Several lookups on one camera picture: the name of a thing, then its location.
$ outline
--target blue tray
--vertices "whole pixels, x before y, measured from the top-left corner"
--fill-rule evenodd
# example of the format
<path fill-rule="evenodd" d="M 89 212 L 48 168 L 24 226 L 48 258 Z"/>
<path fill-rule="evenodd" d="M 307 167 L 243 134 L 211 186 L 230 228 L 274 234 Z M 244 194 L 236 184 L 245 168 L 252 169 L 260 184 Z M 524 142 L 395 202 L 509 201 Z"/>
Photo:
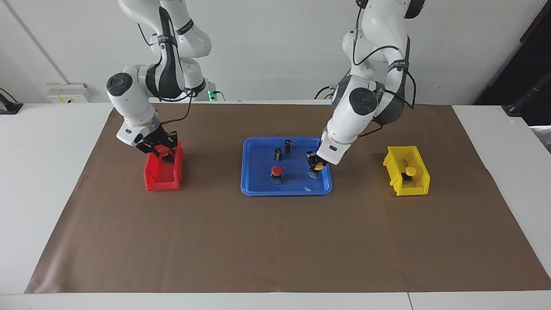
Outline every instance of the blue tray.
<path fill-rule="evenodd" d="M 285 140 L 290 139 L 293 147 L 290 153 L 283 152 L 283 159 L 274 160 L 274 150 L 284 149 Z M 312 196 L 327 195 L 333 184 L 329 165 L 314 180 L 308 176 L 307 151 L 315 151 L 320 139 L 317 137 L 252 137 L 243 143 L 241 166 L 241 191 L 248 196 Z M 283 183 L 272 184 L 272 167 L 283 168 Z"/>

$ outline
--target yellow button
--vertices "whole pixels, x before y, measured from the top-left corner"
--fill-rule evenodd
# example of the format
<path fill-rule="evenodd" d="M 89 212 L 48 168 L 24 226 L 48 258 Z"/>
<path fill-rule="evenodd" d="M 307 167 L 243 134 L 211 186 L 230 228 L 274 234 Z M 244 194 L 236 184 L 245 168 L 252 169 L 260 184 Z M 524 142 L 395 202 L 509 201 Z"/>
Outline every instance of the yellow button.
<path fill-rule="evenodd" d="M 413 168 L 413 167 L 407 167 L 406 168 L 406 175 L 408 177 L 414 177 L 417 175 L 417 169 Z"/>

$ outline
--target red container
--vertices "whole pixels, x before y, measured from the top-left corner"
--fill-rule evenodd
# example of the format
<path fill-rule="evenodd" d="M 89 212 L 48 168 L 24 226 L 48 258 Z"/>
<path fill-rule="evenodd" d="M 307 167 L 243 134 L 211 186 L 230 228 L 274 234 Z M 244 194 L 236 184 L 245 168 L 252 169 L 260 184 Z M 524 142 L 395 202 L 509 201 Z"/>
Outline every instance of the red container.
<path fill-rule="evenodd" d="M 156 146 L 160 151 L 164 146 Z M 163 163 L 163 160 L 155 154 L 147 154 L 145 170 L 143 176 L 145 179 L 145 188 L 148 191 L 176 190 L 180 188 L 182 180 L 182 162 L 185 158 L 182 150 L 182 142 L 178 141 L 178 147 L 174 150 L 174 165 L 169 166 Z"/>

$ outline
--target metal cylinder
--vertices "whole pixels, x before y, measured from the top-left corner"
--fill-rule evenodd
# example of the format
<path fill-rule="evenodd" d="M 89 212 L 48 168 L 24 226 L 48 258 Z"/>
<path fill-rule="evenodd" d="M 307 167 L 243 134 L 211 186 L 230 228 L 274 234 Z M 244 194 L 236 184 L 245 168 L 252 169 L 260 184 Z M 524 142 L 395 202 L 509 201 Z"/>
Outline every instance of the metal cylinder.
<path fill-rule="evenodd" d="M 285 140 L 285 153 L 291 152 L 291 146 L 293 146 L 293 142 L 291 140 Z"/>
<path fill-rule="evenodd" d="M 275 149 L 275 151 L 274 151 L 274 160 L 276 162 L 281 161 L 282 155 L 283 155 L 282 153 L 283 153 L 283 151 L 280 148 Z"/>

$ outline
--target robotic arm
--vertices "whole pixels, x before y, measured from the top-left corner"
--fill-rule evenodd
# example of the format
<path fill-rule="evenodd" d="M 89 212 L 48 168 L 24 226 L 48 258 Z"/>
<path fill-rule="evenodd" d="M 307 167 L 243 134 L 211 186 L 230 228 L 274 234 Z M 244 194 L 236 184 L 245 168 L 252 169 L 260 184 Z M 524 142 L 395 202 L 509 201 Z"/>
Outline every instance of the robotic arm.
<path fill-rule="evenodd" d="M 357 0 L 357 4 L 365 9 L 363 31 L 356 25 L 343 39 L 352 69 L 335 91 L 333 118 L 317 152 L 307 154 L 313 178 L 328 163 L 338 164 L 370 121 L 382 127 L 396 121 L 404 109 L 409 37 L 403 21 L 419 14 L 424 0 Z M 388 63 L 386 84 L 373 81 L 372 61 Z"/>
<path fill-rule="evenodd" d="M 203 78 L 199 64 L 192 58 L 209 55 L 212 43 L 194 24 L 182 0 L 118 3 L 132 20 L 154 29 L 150 46 L 160 60 L 152 65 L 128 66 L 107 81 L 109 99 L 125 118 L 117 138 L 158 156 L 155 146 L 174 148 L 178 138 L 175 131 L 167 133 L 163 129 L 149 98 L 178 101 L 205 95 L 211 83 Z"/>

